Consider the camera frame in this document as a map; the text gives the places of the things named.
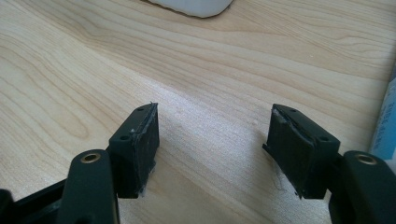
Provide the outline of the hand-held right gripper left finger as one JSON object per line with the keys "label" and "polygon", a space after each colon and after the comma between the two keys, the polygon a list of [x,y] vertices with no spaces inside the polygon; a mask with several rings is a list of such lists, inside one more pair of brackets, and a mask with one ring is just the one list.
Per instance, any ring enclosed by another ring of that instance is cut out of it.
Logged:
{"label": "hand-held right gripper left finger", "polygon": [[139,106],[115,131],[106,149],[119,198],[136,199],[144,190],[159,145],[158,104]]}

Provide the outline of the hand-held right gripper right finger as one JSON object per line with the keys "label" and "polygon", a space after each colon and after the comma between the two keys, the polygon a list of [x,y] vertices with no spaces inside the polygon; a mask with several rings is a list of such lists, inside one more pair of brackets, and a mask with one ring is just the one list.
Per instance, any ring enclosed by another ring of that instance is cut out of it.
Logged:
{"label": "hand-held right gripper right finger", "polygon": [[263,149],[300,197],[323,199],[326,170],[338,155],[340,141],[295,108],[273,104],[271,112]]}

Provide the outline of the light blue printed packet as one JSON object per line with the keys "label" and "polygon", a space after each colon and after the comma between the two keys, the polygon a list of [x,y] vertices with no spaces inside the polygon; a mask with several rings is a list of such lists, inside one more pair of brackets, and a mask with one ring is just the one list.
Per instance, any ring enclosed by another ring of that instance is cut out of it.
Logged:
{"label": "light blue printed packet", "polygon": [[370,152],[396,174],[396,64],[381,106]]}

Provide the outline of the white rounded container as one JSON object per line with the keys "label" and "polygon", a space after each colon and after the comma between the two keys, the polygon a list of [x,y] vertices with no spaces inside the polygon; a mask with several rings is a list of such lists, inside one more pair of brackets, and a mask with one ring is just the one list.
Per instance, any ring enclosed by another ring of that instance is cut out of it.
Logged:
{"label": "white rounded container", "polygon": [[233,0],[148,0],[150,3],[198,18],[209,18],[223,12]]}

